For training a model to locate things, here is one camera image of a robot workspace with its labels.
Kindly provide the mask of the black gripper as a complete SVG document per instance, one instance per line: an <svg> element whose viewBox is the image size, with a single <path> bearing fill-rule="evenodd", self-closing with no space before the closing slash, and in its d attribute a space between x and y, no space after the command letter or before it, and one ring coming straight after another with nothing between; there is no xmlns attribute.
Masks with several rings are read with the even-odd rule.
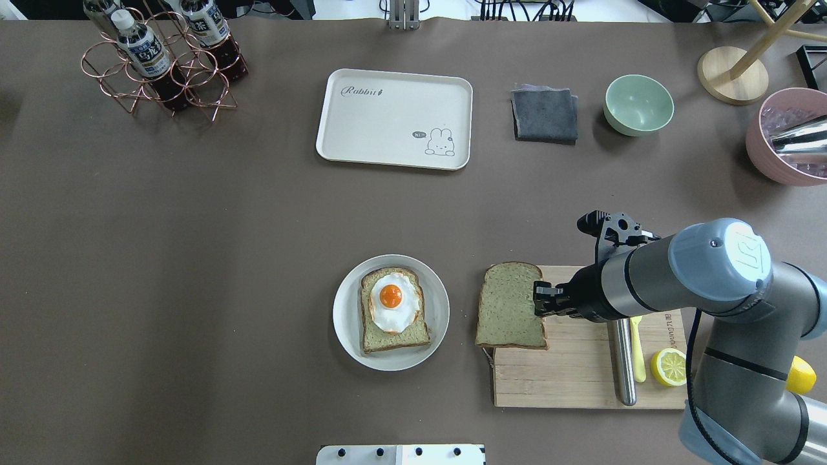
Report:
<svg viewBox="0 0 827 465"><path fill-rule="evenodd" d="M584 318L596 323L611 321L611 306L603 293L600 265L594 263L581 268L568 283L534 282L534 314Z"/></svg>

